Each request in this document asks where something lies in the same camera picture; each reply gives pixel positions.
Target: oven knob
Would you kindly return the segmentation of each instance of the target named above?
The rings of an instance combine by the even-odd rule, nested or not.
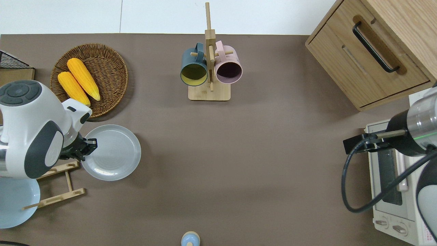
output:
[[[373,218],[373,223],[380,225],[382,227],[384,227],[385,229],[388,229],[388,221],[386,217],[382,217],[381,219],[375,219]]]
[[[403,227],[400,226],[400,225],[394,225],[394,226],[393,226],[393,230],[399,232],[400,234],[402,234],[402,235],[404,235],[404,236],[406,236],[406,235],[408,234],[408,231],[407,231],[406,227],[403,228]]]
[[[387,225],[387,221],[375,220],[375,224],[378,224],[378,225]]]

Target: black drawer handle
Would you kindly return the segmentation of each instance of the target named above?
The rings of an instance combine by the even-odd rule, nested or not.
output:
[[[375,58],[375,60],[378,62],[378,64],[386,71],[387,73],[395,72],[399,69],[399,66],[395,68],[391,68],[385,63],[385,61],[379,56],[379,54],[376,52],[376,50],[370,45],[370,43],[366,40],[366,38],[360,33],[358,30],[358,26],[361,25],[361,21],[359,21],[357,24],[355,24],[354,28],[352,29],[352,32],[355,34],[357,39],[363,44],[363,46],[367,49],[367,51]]]

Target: oven window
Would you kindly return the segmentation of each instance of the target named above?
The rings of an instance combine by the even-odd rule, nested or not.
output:
[[[381,190],[396,178],[396,155],[394,149],[385,149],[378,151],[379,179],[381,181]],[[382,199],[386,203],[402,205],[402,194],[396,187],[393,188],[387,196]]]

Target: pink mug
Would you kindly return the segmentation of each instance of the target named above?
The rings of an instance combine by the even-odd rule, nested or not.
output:
[[[238,60],[235,49],[229,45],[223,45],[221,41],[215,43],[217,46],[216,53],[218,56],[215,58],[215,76],[224,84],[232,84],[237,82],[243,74],[243,69]],[[225,52],[232,51],[232,54],[226,55]]]

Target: wooden mug stand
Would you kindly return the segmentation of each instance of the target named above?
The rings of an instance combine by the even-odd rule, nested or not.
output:
[[[49,197],[47,199],[43,199],[41,201],[39,201],[39,203],[35,203],[29,206],[26,206],[24,208],[22,208],[22,210],[31,208],[31,207],[45,207],[47,205],[53,204],[53,203],[57,203],[72,197],[76,197],[82,194],[85,194],[85,189],[84,188],[80,188],[77,190],[73,190],[73,187],[71,186],[71,179],[70,179],[70,174],[68,173],[69,170],[74,169],[74,168],[78,168],[79,167],[79,163],[78,162],[70,162],[67,164],[63,164],[63,165],[59,165],[56,167],[52,167],[48,172],[46,172],[43,176],[37,178],[38,179],[43,179],[47,176],[51,176],[57,173],[61,173],[61,172],[65,172],[65,176],[67,178],[67,186],[68,186],[68,190],[69,192],[67,193],[63,193],[54,197]]]
[[[231,99],[231,85],[224,84],[217,81],[215,76],[214,64],[215,57],[219,56],[214,54],[215,46],[215,30],[211,29],[211,16],[209,13],[209,3],[206,6],[206,25],[205,30],[205,44],[206,44],[206,67],[208,69],[208,82],[199,86],[188,86],[188,98],[192,101],[229,101]],[[197,56],[197,53],[191,53],[192,56]]]

